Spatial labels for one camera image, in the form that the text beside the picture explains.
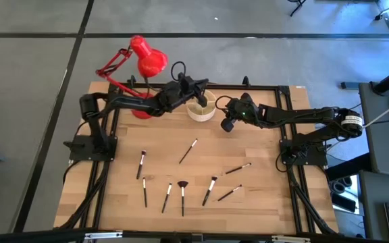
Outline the dark round-head makeup brush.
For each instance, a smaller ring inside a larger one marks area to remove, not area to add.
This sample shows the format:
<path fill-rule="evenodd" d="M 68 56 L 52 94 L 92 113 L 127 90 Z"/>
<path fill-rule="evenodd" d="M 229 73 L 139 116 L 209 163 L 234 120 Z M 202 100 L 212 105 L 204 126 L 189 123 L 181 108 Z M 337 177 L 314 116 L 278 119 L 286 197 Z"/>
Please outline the dark round-head makeup brush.
<path fill-rule="evenodd" d="M 136 179 L 137 179 L 137 180 L 140 178 L 140 175 L 141 175 L 141 171 L 142 171 L 142 167 L 143 167 L 143 163 L 144 163 L 144 159 L 145 159 L 146 153 L 147 153 L 146 150 L 142 150 L 142 151 L 141 151 L 141 157 L 140 157 L 140 161 L 139 161 L 139 164 L 138 164 L 138 170 L 137 170 L 137 172 L 136 172 Z"/>

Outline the fan makeup brush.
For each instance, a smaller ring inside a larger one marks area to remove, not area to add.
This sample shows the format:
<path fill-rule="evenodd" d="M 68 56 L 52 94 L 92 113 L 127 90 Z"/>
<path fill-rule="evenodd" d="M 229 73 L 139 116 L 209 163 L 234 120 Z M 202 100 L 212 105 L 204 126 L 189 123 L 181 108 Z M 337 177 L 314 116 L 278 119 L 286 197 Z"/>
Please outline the fan makeup brush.
<path fill-rule="evenodd" d="M 187 181 L 179 181 L 178 186 L 181 189 L 181 212 L 182 216 L 184 216 L 184 208 L 185 208 L 185 188 L 187 187 L 188 182 Z"/>

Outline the long thin makeup brush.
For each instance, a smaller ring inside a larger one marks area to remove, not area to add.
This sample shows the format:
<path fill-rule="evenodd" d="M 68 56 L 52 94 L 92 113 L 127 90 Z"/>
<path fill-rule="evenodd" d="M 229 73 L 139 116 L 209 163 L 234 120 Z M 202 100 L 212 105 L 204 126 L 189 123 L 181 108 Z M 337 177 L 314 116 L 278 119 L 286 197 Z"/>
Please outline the long thin makeup brush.
<path fill-rule="evenodd" d="M 192 150 L 192 148 L 195 146 L 195 144 L 198 142 L 198 138 L 196 138 L 192 144 L 189 146 L 189 148 L 187 149 L 187 151 L 184 153 L 184 155 L 182 156 L 182 158 L 179 160 L 178 164 L 181 164 L 183 162 L 183 160 L 186 158 L 186 156 L 189 154 L 189 152 Z"/>

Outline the grey side desk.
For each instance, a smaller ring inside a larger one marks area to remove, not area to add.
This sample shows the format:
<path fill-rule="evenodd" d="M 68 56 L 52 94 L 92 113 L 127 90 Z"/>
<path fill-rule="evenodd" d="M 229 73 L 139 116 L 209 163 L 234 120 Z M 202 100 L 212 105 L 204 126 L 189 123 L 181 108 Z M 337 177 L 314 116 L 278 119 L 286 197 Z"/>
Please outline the grey side desk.
<path fill-rule="evenodd" d="M 362 83 L 359 95 L 372 170 L 389 175 L 389 91 L 381 96 L 371 84 Z"/>

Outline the black chair base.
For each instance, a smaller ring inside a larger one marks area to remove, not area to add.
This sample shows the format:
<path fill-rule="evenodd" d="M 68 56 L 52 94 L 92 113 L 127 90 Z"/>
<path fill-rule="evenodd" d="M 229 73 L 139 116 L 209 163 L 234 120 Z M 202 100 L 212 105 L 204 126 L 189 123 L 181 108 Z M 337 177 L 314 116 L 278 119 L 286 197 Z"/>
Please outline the black chair base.
<path fill-rule="evenodd" d="M 290 12 L 290 17 L 292 17 L 306 2 L 306 0 L 287 0 L 290 3 L 294 3 L 296 7 Z"/>

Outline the black headphones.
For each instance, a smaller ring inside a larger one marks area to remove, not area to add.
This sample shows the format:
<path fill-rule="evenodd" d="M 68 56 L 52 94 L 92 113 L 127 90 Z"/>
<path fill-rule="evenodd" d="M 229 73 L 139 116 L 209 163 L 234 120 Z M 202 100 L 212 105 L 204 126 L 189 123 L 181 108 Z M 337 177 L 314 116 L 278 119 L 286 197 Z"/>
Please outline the black headphones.
<path fill-rule="evenodd" d="M 352 185 L 353 182 L 350 177 L 329 181 L 330 192 L 334 194 L 342 194 L 347 188 L 350 188 Z"/>

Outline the thin light-tip makeup brush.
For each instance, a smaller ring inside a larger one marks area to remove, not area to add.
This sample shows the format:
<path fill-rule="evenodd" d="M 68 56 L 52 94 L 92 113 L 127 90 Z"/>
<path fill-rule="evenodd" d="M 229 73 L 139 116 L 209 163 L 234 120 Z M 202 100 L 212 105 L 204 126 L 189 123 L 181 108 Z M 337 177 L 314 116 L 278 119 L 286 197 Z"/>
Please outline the thin light-tip makeup brush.
<path fill-rule="evenodd" d="M 234 192 L 236 192 L 237 190 L 241 189 L 242 188 L 242 184 L 238 185 L 237 187 L 233 188 L 231 191 L 225 193 L 223 196 L 221 196 L 217 201 L 221 201 L 223 199 L 225 199 L 226 197 L 228 197 L 229 195 L 233 194 Z"/>
<path fill-rule="evenodd" d="M 245 167 L 249 167 L 249 166 L 251 166 L 251 165 L 252 165 L 252 163 L 246 163 L 246 164 L 244 164 L 244 165 L 241 165 L 241 166 L 239 166 L 239 167 L 236 167 L 236 168 L 234 168 L 234 169 L 231 169 L 231 170 L 229 170 L 229 171 L 226 171 L 226 172 L 225 172 L 225 175 L 228 175 L 228 174 L 230 174 L 230 173 L 234 173 L 235 171 L 241 170 L 241 169 L 243 169 L 243 168 L 245 168 Z"/>

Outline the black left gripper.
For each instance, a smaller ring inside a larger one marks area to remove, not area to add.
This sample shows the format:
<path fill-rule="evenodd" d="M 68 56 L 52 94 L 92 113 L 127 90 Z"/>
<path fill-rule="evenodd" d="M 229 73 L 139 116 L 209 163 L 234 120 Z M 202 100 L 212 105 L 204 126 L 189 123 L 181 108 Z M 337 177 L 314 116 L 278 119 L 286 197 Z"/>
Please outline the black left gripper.
<path fill-rule="evenodd" d="M 178 82 L 172 81 L 167 83 L 160 92 L 160 104 L 163 110 L 172 112 L 175 108 L 185 104 L 192 98 L 196 98 L 200 106 L 206 107 L 208 100 L 204 93 L 208 82 L 208 79 L 194 80 L 193 91 L 188 94 L 183 94 L 180 91 Z"/>

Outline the red desk lamp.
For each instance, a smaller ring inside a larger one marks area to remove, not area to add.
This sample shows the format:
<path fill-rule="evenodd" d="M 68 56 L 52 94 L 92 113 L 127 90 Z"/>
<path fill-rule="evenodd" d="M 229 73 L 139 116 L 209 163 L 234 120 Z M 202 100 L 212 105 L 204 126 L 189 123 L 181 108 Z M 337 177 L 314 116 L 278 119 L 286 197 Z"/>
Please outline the red desk lamp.
<path fill-rule="evenodd" d="M 118 68 L 120 68 L 124 64 L 124 62 L 126 62 L 130 58 L 132 53 L 135 53 L 136 56 L 138 57 L 137 68 L 140 75 L 144 78 L 145 84 L 147 85 L 146 93 L 145 92 L 142 93 L 132 88 L 128 88 L 127 86 L 111 78 L 112 73 L 114 73 Z M 119 63 L 114 64 L 114 62 L 120 56 L 124 56 L 124 57 Z M 153 98 L 150 94 L 150 89 L 152 88 L 149 86 L 148 78 L 156 76 L 157 74 L 162 72 L 165 69 L 166 65 L 167 65 L 166 54 L 162 53 L 157 49 L 152 49 L 144 37 L 139 35 L 133 36 L 130 39 L 130 44 L 127 49 L 120 49 L 117 52 L 117 54 L 104 67 L 102 67 L 99 70 L 96 70 L 96 74 L 98 76 L 104 78 L 110 84 L 116 86 L 120 90 L 127 92 L 129 95 L 131 95 L 128 97 L 117 96 L 114 97 L 112 100 L 108 100 L 104 110 L 100 112 L 100 117 L 104 117 L 113 109 L 127 108 L 127 107 L 117 107 L 118 104 L 120 105 L 122 104 L 121 102 L 123 101 L 123 98 L 127 98 L 127 99 L 133 98 L 134 99 L 133 102 L 144 101 L 145 103 L 147 101 L 153 101 Z M 130 101 L 129 106 L 135 105 L 133 102 Z M 132 107 L 132 108 L 129 107 L 128 109 L 131 109 L 132 113 L 137 118 L 141 118 L 141 119 L 147 119 L 150 117 L 159 117 L 163 115 L 164 111 L 160 109 L 153 109 L 153 108 L 154 107 L 150 105 L 145 109 L 143 109 L 142 107 Z"/>

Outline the silver frame bracket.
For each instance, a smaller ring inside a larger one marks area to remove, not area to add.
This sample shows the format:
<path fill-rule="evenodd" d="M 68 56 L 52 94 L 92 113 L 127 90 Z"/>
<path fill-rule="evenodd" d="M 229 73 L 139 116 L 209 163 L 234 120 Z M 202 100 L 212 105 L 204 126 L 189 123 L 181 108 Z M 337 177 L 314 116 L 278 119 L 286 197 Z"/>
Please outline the silver frame bracket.
<path fill-rule="evenodd" d="M 100 240 L 100 239 L 112 239 L 122 238 L 123 231 L 110 231 L 110 232 L 88 232 L 84 235 L 84 240 Z"/>
<path fill-rule="evenodd" d="M 296 236 L 272 236 L 271 243 L 311 243 L 310 238 L 302 238 L 302 237 L 296 237 Z"/>

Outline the large angled makeup brush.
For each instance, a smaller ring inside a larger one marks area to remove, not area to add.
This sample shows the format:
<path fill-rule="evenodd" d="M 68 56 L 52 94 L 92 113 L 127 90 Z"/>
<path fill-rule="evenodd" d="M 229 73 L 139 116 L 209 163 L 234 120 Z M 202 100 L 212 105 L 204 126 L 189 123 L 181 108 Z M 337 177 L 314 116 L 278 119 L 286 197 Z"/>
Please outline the large angled makeup brush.
<path fill-rule="evenodd" d="M 214 187 L 215 182 L 216 182 L 217 179 L 218 179 L 217 176 L 211 177 L 211 183 L 210 183 L 210 185 L 209 185 L 209 187 L 208 187 L 208 189 L 207 189 L 207 191 L 206 191 L 206 193 L 205 193 L 204 199 L 203 199 L 203 201 L 202 201 L 202 206 L 203 206 L 203 207 L 204 207 L 205 204 L 207 203 L 207 200 L 208 200 L 208 198 L 209 198 L 209 195 L 211 194 L 211 191 L 212 191 L 212 189 L 213 189 L 213 187 Z"/>

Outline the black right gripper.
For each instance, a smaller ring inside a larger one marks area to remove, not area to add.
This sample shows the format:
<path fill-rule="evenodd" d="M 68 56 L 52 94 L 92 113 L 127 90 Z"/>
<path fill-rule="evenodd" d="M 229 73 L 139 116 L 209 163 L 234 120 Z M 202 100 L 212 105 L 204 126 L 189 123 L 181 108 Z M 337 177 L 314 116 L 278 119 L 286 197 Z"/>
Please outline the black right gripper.
<path fill-rule="evenodd" d="M 261 127 L 258 117 L 259 108 L 248 93 L 243 93 L 239 99 L 231 98 L 226 104 L 226 108 L 226 118 L 220 124 L 225 132 L 232 131 L 236 121 Z"/>

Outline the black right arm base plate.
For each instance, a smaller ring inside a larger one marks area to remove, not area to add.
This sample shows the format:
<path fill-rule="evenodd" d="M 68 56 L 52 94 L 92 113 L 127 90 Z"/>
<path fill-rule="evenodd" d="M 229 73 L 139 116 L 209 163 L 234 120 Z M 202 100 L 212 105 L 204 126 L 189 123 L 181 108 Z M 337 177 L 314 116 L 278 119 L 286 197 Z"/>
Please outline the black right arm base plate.
<path fill-rule="evenodd" d="M 328 163 L 323 142 L 295 145 L 292 140 L 281 140 L 279 145 L 283 164 L 324 166 Z"/>

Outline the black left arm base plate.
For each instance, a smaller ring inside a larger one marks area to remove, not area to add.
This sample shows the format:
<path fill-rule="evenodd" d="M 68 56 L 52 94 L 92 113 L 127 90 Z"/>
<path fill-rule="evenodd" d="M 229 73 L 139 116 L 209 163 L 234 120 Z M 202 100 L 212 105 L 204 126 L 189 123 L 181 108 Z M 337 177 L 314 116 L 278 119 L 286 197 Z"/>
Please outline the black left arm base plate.
<path fill-rule="evenodd" d="M 63 144 L 70 149 L 69 159 L 73 161 L 113 161 L 118 139 L 108 136 L 108 148 L 94 145 L 92 136 L 75 136 L 73 141 Z"/>

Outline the white ribbed round organizer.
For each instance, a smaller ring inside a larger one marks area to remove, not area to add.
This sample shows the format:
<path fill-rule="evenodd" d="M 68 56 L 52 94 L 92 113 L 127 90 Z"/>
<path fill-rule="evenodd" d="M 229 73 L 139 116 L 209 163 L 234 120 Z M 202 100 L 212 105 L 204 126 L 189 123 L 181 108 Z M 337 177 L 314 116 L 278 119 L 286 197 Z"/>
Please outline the white ribbed round organizer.
<path fill-rule="evenodd" d="M 206 90 L 204 97 L 207 100 L 206 107 L 202 107 L 200 104 L 198 104 L 196 98 L 193 98 L 186 103 L 188 116 L 196 122 L 206 122 L 215 114 L 215 102 L 217 100 L 216 96 L 210 90 Z"/>

